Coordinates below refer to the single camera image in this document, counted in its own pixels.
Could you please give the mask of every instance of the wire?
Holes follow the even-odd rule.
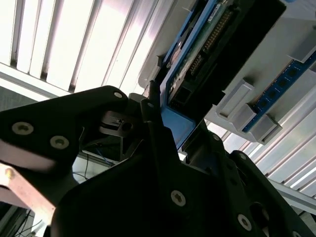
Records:
[[[96,151],[97,151],[97,153],[103,158],[103,160],[105,161],[105,163],[107,164],[107,165],[109,165],[109,166],[113,166],[113,165],[115,165],[114,163],[112,163],[112,162],[109,162],[102,154],[101,154],[101,152],[99,151],[99,149],[97,149],[96,148]]]
[[[81,177],[85,178],[86,180],[88,180],[88,178],[87,178],[87,177],[85,177],[85,176],[84,176],[84,175],[82,175],[82,174],[79,174],[79,173],[77,173],[77,172],[73,172],[73,174],[79,175],[79,176],[81,176]]]
[[[24,223],[24,226],[22,227],[22,231],[23,231],[23,229],[25,228],[25,225],[26,225],[26,221],[27,221],[27,219],[29,218],[29,216],[30,216],[30,213],[31,213],[31,210],[29,210],[29,212],[26,214],[26,216],[25,216],[25,218],[24,218],[24,221],[23,221],[23,223]]]
[[[85,178],[87,178],[88,164],[89,164],[89,155],[87,154],[87,165],[85,166],[85,171],[84,171]]]
[[[31,226],[31,227],[29,227],[29,228],[27,228],[27,229],[21,231],[20,233],[17,233],[14,237],[17,237],[18,235],[22,234],[23,232],[28,231],[28,230],[30,230],[31,228],[37,226],[40,222],[42,222],[42,220],[40,220],[39,222],[37,222],[35,225],[33,225],[33,226]]]

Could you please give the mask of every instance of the ceiling slats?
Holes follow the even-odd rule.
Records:
[[[36,78],[40,78],[42,73],[53,14],[56,12],[56,8],[58,8],[57,1],[58,0],[42,0],[41,2],[30,66],[30,74]]]
[[[92,6],[93,0],[64,0],[61,4],[46,81],[63,90],[69,89]]]
[[[16,68],[28,73],[31,65],[41,0],[25,0]]]
[[[0,0],[0,62],[10,65],[18,0]]]
[[[103,85],[112,85],[115,87],[121,85],[126,74],[126,69],[122,70],[122,68],[128,68],[125,67],[125,65],[130,64],[130,61],[135,54],[135,49],[137,49],[146,29],[148,20],[152,16],[156,3],[156,0],[142,1],[138,3],[137,10],[124,37],[124,41],[120,45],[119,53],[115,58],[115,63],[111,68],[108,78],[103,82]]]
[[[138,84],[138,76],[144,65],[146,57],[159,33],[159,30],[173,4],[172,0],[160,0],[154,12],[149,19],[148,25],[145,29],[144,35],[137,45],[135,54],[133,55],[128,70],[124,76],[124,80],[120,85],[120,90],[125,94],[129,94],[135,91],[136,85]]]
[[[231,133],[224,141],[224,147],[227,152],[239,150],[247,140],[239,137],[238,135]]]
[[[79,70],[75,92],[102,85],[132,4],[132,0],[109,0],[101,4]]]

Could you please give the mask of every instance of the white louvered ceiling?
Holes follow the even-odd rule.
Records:
[[[193,2],[0,0],[0,86],[36,101],[102,85],[116,86],[127,95],[142,93],[141,72],[157,71],[149,53],[168,48],[165,42],[174,37],[155,39],[159,33],[160,40],[176,35]],[[308,14],[304,9],[314,6],[313,0],[296,2],[284,17],[311,20],[316,6],[308,7]],[[173,32],[159,32],[163,24],[174,25]],[[222,137],[228,152],[244,151],[271,180],[315,198],[315,120],[313,88],[279,121],[283,130],[265,146],[212,123],[208,127]]]
[[[0,62],[64,91],[113,85],[142,93],[138,74],[173,4],[1,0]]]

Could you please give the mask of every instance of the gray panel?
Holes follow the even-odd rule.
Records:
[[[28,97],[0,87],[0,111],[36,102]]]
[[[309,182],[300,191],[307,196],[313,197],[316,194],[316,180]]]
[[[303,211],[297,207],[291,206],[293,208],[293,210],[295,211],[296,214],[301,214]]]
[[[309,213],[304,212],[301,215],[301,219],[305,222],[305,224],[308,226],[308,228],[311,229],[313,234],[316,235],[316,222],[313,219],[313,217]]]
[[[303,211],[316,214],[316,200],[303,193],[292,190],[282,184],[270,180],[271,184],[278,190],[289,205],[297,207]]]
[[[293,59],[305,63],[306,60],[315,52],[316,49],[316,29],[311,33],[289,56]]]
[[[293,3],[286,3],[282,0],[287,9],[284,17],[315,20],[316,1],[315,0],[296,0]]]

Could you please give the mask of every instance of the screw hole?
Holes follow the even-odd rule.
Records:
[[[29,128],[26,125],[20,125],[20,126],[18,126],[18,130],[19,131],[28,131]]]
[[[178,200],[178,202],[182,202],[182,198],[179,194],[176,194],[174,197]]]
[[[63,146],[63,145],[65,144],[65,141],[62,140],[62,139],[57,139],[57,140],[55,141],[55,144],[56,144],[57,146]]]
[[[239,221],[239,223],[241,224],[241,226],[242,226],[245,230],[247,230],[247,231],[251,231],[251,230],[252,230],[252,226],[251,226],[250,221],[249,221],[248,218],[245,217],[244,215],[239,214],[239,215],[238,215],[238,221]]]

